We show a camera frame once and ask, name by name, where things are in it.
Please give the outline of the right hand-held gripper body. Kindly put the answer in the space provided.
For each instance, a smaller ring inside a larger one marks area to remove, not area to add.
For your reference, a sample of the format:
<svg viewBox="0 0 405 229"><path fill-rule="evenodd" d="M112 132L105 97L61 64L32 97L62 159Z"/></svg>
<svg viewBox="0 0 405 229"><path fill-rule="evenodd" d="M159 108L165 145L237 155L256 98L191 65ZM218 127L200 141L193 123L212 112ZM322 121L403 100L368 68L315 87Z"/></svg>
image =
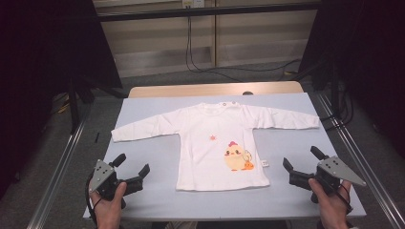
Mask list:
<svg viewBox="0 0 405 229"><path fill-rule="evenodd" d="M346 180L351 183L366 186L367 183L358 174L356 174L342 159L337 156L321 159L314 174L306 174L296 171L291 164L288 165L289 184L311 190L309 179L317 180L327 195L335 194L339 197L339 188L341 181Z"/></svg>

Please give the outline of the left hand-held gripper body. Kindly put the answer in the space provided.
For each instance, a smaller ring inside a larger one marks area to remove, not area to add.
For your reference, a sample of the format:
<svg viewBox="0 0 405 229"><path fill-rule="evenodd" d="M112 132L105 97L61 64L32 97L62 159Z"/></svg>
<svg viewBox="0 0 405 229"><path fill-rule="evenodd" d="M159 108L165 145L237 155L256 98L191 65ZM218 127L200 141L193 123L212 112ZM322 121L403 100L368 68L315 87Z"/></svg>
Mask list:
<svg viewBox="0 0 405 229"><path fill-rule="evenodd" d="M116 173L117 167L112 167L111 162L106 163L98 160L94 169L93 177L90 181L89 191L97 192L105 200L112 200L115 196L117 187L121 182L127 184L125 196L134 194L143 189L143 178L140 176L129 179L118 179Z"/></svg>

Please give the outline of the white baby shirt chick print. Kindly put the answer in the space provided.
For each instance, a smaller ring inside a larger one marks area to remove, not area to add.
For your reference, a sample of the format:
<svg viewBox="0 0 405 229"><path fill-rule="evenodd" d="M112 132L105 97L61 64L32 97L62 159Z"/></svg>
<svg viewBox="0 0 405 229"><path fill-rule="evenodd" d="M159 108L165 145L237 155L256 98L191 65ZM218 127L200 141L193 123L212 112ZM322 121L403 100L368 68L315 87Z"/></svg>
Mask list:
<svg viewBox="0 0 405 229"><path fill-rule="evenodd" d="M237 102L201 103L118 127L112 131L112 139L123 142L178 135L181 148L176 188L228 191L269 184L254 130L319 127L320 119L313 114Z"/></svg>

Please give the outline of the person's left hand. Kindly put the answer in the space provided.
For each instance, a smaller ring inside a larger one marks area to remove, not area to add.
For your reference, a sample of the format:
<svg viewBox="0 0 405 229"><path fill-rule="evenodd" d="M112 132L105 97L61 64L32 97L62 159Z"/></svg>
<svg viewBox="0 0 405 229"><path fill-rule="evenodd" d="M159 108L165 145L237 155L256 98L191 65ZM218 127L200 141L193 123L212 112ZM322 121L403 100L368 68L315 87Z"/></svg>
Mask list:
<svg viewBox="0 0 405 229"><path fill-rule="evenodd" d="M127 184L121 182L111 201L102 199L97 192L90 194L90 199L94 205L94 211L96 213L97 229L119 229L122 212L121 200L126 188Z"/></svg>

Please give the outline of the person's right hand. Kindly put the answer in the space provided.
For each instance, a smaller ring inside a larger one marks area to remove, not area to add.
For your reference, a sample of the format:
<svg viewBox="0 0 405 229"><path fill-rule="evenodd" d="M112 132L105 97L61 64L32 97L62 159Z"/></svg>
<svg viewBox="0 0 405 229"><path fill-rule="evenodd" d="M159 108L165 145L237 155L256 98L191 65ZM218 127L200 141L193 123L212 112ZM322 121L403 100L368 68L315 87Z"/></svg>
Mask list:
<svg viewBox="0 0 405 229"><path fill-rule="evenodd" d="M309 186L318 198L321 222L325 229L349 229L347 206L337 195L327 195L321 184L314 178Z"/></svg>

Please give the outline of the black metal stand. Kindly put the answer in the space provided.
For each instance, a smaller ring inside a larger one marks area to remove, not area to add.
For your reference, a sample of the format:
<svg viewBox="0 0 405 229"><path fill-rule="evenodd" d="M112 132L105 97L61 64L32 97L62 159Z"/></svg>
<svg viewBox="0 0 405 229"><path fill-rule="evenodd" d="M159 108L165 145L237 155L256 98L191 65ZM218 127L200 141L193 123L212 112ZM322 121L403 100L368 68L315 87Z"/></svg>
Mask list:
<svg viewBox="0 0 405 229"><path fill-rule="evenodd" d="M77 106L77 99L80 98L83 103L91 104L95 100L95 96L91 91L90 79L85 75L72 76L69 82L69 104L71 109L72 129L73 134L80 124L79 110Z"/></svg>
<svg viewBox="0 0 405 229"><path fill-rule="evenodd" d="M334 61L331 62L331 109L335 118L340 118L339 75Z"/></svg>

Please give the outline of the person's plaid clothing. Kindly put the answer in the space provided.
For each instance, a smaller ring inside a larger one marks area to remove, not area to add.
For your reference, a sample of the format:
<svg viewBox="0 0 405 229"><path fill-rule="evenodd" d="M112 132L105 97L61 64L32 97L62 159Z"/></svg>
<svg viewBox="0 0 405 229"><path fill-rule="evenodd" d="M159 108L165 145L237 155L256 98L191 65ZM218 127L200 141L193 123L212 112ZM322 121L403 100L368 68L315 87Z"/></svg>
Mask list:
<svg viewBox="0 0 405 229"><path fill-rule="evenodd" d="M169 221L164 229L197 229L197 221Z"/></svg>

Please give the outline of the wooden table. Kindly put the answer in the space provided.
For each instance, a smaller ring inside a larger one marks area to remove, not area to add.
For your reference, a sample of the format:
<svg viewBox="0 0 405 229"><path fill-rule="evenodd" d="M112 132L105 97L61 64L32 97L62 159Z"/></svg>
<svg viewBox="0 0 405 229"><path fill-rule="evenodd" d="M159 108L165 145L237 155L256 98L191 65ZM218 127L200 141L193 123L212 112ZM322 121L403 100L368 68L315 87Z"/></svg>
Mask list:
<svg viewBox="0 0 405 229"><path fill-rule="evenodd" d="M253 92L254 94L297 94L303 91L301 84L296 81L247 82L134 87L130 90L128 97L243 95L243 92Z"/></svg>

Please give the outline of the black curtain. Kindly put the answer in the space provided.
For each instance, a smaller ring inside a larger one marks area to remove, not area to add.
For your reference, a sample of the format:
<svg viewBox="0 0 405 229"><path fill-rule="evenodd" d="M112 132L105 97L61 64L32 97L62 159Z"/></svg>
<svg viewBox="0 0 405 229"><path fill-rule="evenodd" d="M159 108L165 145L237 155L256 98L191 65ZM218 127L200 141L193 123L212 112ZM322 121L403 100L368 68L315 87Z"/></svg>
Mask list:
<svg viewBox="0 0 405 229"><path fill-rule="evenodd" d="M0 198L30 159L58 94L121 86L94 0L0 0Z"/></svg>
<svg viewBox="0 0 405 229"><path fill-rule="evenodd" d="M319 0L302 62L324 88L335 68L405 158L405 0Z"/></svg>

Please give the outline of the black horizontal bar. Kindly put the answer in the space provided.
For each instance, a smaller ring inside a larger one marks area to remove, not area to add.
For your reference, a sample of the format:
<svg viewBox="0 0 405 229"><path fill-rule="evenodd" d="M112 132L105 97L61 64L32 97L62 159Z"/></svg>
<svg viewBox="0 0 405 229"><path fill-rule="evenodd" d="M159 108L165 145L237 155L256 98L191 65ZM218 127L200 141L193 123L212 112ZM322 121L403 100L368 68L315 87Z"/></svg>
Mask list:
<svg viewBox="0 0 405 229"><path fill-rule="evenodd" d="M306 2L306 3L286 3L286 4L270 4L257 6L154 10L154 11L122 12L122 13L115 12L115 13L101 13L97 16L97 20L100 22L114 22L114 21L128 21L128 20L193 17L193 16L212 16L212 15L228 15L228 14L296 11L296 10L318 10L321 6L322 6L321 2Z"/></svg>

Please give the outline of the aluminium floor rail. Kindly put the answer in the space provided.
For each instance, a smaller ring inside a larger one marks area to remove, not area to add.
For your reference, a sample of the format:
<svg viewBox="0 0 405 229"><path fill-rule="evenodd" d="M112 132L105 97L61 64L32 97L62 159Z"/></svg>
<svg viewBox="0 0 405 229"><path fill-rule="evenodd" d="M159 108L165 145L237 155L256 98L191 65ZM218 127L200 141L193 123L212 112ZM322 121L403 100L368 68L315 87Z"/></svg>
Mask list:
<svg viewBox="0 0 405 229"><path fill-rule="evenodd" d="M367 182L368 187L370 188L392 227L394 229L405 229L405 218L402 216L401 211L394 203L391 195L387 192L381 181L376 176L367 159L363 156L360 148L355 143L345 124L334 116L330 120L332 123L332 128L339 134L354 163Z"/></svg>
<svg viewBox="0 0 405 229"><path fill-rule="evenodd" d="M48 215L52 209L53 203L57 196L57 192L60 188L62 180L66 174L68 166L71 163L72 156L75 152L75 148L78 144L78 141L81 138L84 126L88 119L88 116L92 110L91 105L85 105L83 111L79 113L78 124L75 130L70 134L70 137L67 141L64 151L61 155L61 158L58 161L57 166L53 171L52 178L46 188L45 193L42 195L39 203L37 204L35 211L32 215L32 218L27 226L27 229L43 229Z"/></svg>

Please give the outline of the white wall outlet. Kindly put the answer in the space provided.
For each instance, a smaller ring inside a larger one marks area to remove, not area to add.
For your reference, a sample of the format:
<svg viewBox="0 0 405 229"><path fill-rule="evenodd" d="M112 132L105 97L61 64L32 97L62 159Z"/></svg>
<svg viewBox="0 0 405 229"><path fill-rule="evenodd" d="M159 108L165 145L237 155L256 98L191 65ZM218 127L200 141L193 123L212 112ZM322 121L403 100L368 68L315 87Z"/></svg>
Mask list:
<svg viewBox="0 0 405 229"><path fill-rule="evenodd" d="M204 0L182 0L182 7L184 9L204 8Z"/></svg>

